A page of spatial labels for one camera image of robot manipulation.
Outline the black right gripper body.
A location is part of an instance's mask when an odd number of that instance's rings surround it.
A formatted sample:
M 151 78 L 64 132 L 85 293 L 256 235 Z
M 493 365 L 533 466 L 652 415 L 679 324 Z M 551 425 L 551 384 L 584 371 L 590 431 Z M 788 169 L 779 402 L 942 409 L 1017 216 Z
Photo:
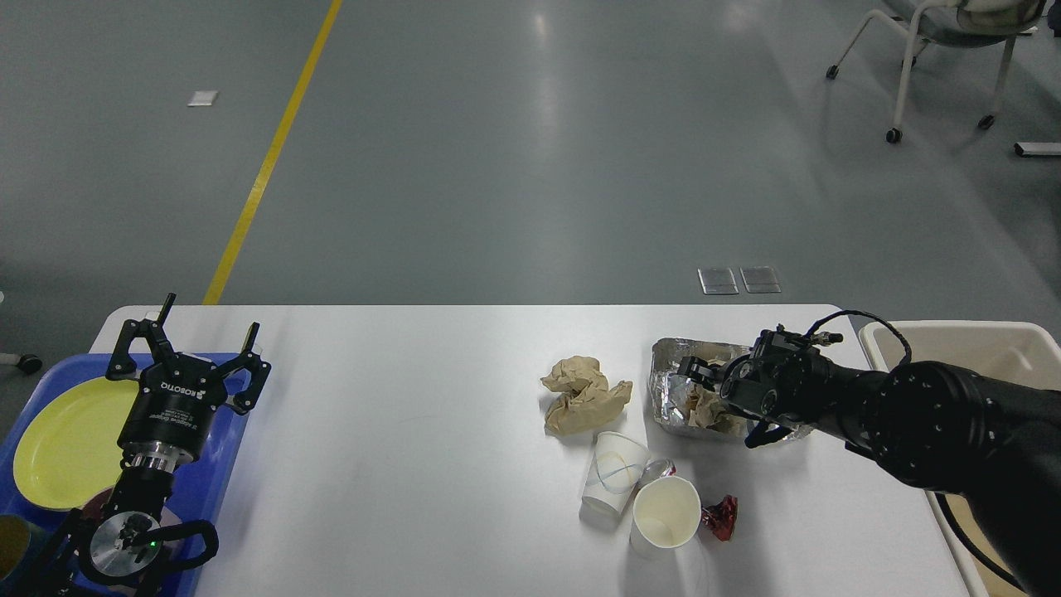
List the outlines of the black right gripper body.
M 751 357 L 730 359 L 719 367 L 716 392 L 734 411 L 756 412 L 756 371 Z

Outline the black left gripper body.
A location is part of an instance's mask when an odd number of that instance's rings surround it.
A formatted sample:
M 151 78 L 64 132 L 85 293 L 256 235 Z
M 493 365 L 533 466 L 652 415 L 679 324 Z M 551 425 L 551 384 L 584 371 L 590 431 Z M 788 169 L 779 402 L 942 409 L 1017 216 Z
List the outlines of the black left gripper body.
M 178 357 L 175 371 L 161 362 L 137 371 L 138 392 L 117 441 L 122 468 L 173 473 L 201 458 L 227 397 L 223 381 L 208 381 L 216 368 L 202 357 Z

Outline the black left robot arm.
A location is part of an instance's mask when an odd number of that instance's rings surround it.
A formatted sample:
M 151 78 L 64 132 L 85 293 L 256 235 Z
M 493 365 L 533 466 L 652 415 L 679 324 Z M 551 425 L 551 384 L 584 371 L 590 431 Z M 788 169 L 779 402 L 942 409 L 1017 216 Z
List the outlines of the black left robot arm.
M 176 351 L 164 332 L 175 303 L 168 294 L 155 318 L 121 327 L 104 376 L 133 381 L 136 393 L 117 437 L 120 473 L 95 517 L 73 507 L 29 560 L 14 596 L 99 596 L 131 587 L 155 596 L 167 578 L 196 570 L 215 558 L 220 540 L 209 519 L 166 525 L 176 473 L 201 460 L 218 412 L 251 412 L 272 373 L 255 351 L 254 322 L 241 351 L 212 359 Z

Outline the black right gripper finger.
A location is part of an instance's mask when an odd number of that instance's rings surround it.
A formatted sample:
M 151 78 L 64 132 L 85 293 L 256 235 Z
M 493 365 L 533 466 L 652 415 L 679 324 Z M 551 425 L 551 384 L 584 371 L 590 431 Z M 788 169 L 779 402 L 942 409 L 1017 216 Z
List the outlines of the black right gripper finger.
M 677 375 L 689 379 L 694 385 L 701 386 L 708 391 L 719 392 L 733 362 L 733 358 L 705 359 L 689 355 L 680 359 Z

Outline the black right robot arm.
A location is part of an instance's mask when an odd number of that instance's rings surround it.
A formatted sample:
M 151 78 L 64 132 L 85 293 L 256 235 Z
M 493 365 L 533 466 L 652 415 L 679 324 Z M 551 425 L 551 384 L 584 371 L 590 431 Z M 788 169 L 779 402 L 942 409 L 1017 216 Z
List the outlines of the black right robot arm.
M 841 343 L 827 320 L 796 333 L 763 330 L 746 355 L 724 364 L 688 356 L 680 376 L 753 420 L 748 449 L 798 427 L 841 439 L 899 482 L 966 498 L 1007 580 L 1030 596 L 1059 593 L 1059 393 L 986 377 L 944 362 L 902 358 L 890 371 L 838 366 L 821 349 Z

